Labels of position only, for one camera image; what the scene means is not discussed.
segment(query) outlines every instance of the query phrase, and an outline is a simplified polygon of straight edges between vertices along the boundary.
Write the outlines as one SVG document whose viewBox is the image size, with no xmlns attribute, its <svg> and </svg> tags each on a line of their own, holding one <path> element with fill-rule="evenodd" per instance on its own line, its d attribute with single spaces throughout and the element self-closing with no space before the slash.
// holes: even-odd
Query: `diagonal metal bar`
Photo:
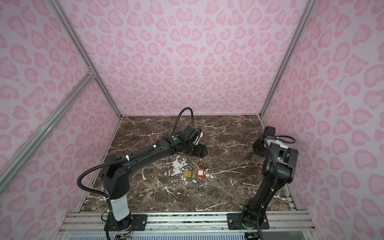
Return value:
<svg viewBox="0 0 384 240">
<path fill-rule="evenodd" d="M 47 120 L 36 130 L 35 134 L 26 142 L 24 147 L 10 159 L 9 164 L 0 174 L 0 194 L 16 177 L 17 173 L 27 163 L 28 159 L 44 142 L 45 138 L 60 122 L 62 117 L 67 113 L 68 109 L 75 103 L 77 98 L 87 88 L 89 83 L 95 79 L 93 72 L 89 72 L 80 83 L 66 96 L 55 111 L 48 117 Z"/>
<path fill-rule="evenodd" d="M 296 29 L 294 31 L 293 36 L 292 36 L 291 42 L 288 45 L 287 51 L 285 52 L 283 60 L 279 66 L 277 74 L 273 80 L 272 86 L 269 89 L 268 95 L 267 95 L 265 102 L 264 102 L 264 105 L 261 109 L 261 112 L 260 112 L 261 118 L 264 117 L 264 114 L 268 110 L 268 106 L 271 103 L 273 95 L 276 92 L 277 86 L 284 75 L 285 69 L 287 68 L 289 61 L 292 58 L 293 53 L 297 47 L 297 44 L 299 43 L 300 38 L 303 35 L 305 28 L 307 27 L 307 24 L 308 24 L 308 22 L 312 16 L 314 10 L 316 9 L 317 2 L 318 2 L 318 0 L 308 0 L 305 7 L 304 7 L 301 18 L 300 18 L 300 20 L 296 26 Z"/>
<path fill-rule="evenodd" d="M 60 4 L 59 0 L 47 0 L 47 2 L 49 3 L 52 10 L 56 14 L 56 16 L 57 16 L 58 20 L 60 21 L 61 25 L 63 26 L 64 30 L 67 32 L 69 38 L 72 40 L 72 43 L 74 44 L 75 48 L 77 49 L 82 60 L 88 66 L 88 69 L 93 71 L 96 74 L 96 82 L 97 82 L 98 86 L 100 87 L 102 93 L 106 97 L 108 103 L 111 105 L 113 111 L 116 113 L 118 118 L 121 119 L 121 113 L 120 113 L 119 108 L 117 107 L 115 101 L 113 100 L 113 98 L 109 94 L 107 88 L 105 87 L 103 81 L 101 80 L 101 77 L 100 77 L 99 73 L 97 72 L 97 69 L 93 65 L 91 58 L 89 57 L 84 46 L 82 45 L 79 36 L 77 35 L 74 28 L 72 27 L 72 24 L 69 21 L 69 18 L 63 9 L 63 6 Z"/>
</svg>

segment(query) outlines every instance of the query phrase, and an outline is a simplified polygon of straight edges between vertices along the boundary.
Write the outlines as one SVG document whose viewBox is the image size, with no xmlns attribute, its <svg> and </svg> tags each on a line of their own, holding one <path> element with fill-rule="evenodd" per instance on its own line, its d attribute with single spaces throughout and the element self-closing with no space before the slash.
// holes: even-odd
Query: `brass padlock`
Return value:
<svg viewBox="0 0 384 240">
<path fill-rule="evenodd" d="M 191 178 L 192 177 L 192 171 L 185 170 L 184 173 L 183 173 L 183 177 L 184 178 Z"/>
</svg>

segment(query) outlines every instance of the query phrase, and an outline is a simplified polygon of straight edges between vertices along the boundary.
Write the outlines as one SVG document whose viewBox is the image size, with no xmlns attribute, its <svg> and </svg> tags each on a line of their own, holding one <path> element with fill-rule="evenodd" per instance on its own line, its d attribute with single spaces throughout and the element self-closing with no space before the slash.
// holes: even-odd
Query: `brown marble surface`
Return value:
<svg viewBox="0 0 384 240">
<path fill-rule="evenodd" d="M 170 133 L 175 116 L 124 117 L 108 155 L 126 155 L 152 145 L 157 138 Z M 190 123 L 183 116 L 178 130 Z M 254 196 L 262 180 L 264 158 L 250 147 L 263 129 L 255 115 L 195 116 L 208 155 L 202 159 L 175 154 L 150 164 L 130 178 L 128 205 L 132 212 L 240 211 Z M 209 177 L 198 178 L 197 166 L 203 163 Z M 186 166 L 192 166 L 192 178 L 182 178 Z M 104 190 L 100 175 L 94 188 Z M 90 194 L 83 211 L 105 211 L 106 202 Z M 267 210 L 290 210 L 281 189 Z"/>
</svg>

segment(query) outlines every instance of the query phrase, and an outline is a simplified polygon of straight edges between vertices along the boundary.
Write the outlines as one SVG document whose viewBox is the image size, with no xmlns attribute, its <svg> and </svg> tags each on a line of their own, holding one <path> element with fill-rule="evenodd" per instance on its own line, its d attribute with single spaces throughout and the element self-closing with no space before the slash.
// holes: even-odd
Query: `pink heart patterned wall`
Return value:
<svg viewBox="0 0 384 240">
<path fill-rule="evenodd" d="M 306 0 L 63 0 L 123 114 L 259 113 Z"/>
<path fill-rule="evenodd" d="M 44 0 L 0 3 L 0 172 L 85 75 Z"/>
<path fill-rule="evenodd" d="M 76 184 L 78 176 L 100 163 L 117 122 L 91 82 L 0 195 L 0 238 L 55 239 L 84 193 Z"/>
<path fill-rule="evenodd" d="M 298 140 L 321 239 L 384 239 L 384 1 L 319 2 L 266 122 Z"/>
</svg>

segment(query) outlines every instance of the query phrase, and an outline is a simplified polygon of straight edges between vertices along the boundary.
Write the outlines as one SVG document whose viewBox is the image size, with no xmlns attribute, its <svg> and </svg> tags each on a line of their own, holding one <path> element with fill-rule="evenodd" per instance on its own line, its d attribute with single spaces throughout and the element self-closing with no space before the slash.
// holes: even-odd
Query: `padlock body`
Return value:
<svg viewBox="0 0 384 240">
<path fill-rule="evenodd" d="M 204 177 L 204 169 L 197 169 L 197 176 L 198 177 Z"/>
<path fill-rule="evenodd" d="M 191 178 L 192 177 L 192 172 L 191 171 L 184 171 L 183 177 L 184 178 Z"/>
</svg>

